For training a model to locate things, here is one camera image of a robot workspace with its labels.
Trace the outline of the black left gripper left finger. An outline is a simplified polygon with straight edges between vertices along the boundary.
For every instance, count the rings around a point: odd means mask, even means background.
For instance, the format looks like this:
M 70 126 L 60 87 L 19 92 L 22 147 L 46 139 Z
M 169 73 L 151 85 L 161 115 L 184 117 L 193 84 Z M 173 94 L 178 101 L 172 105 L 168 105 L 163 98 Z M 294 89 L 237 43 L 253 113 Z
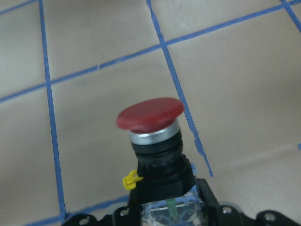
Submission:
M 138 192 L 134 189 L 130 192 L 126 206 L 119 207 L 112 214 L 106 214 L 97 220 L 90 214 L 77 214 L 68 219 L 63 226 L 140 226 L 141 205 L 138 202 Z

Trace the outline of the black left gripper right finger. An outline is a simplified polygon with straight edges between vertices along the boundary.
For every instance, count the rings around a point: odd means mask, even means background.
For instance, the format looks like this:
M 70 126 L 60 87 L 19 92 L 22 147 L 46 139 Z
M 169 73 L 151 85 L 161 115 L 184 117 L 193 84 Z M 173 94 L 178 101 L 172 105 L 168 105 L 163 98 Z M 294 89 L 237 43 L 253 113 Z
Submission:
M 300 223 L 286 215 L 264 210 L 257 213 L 256 218 L 250 218 L 238 207 L 229 202 L 217 201 L 205 179 L 195 179 L 196 188 L 204 204 L 202 218 L 206 226 L 299 226 Z

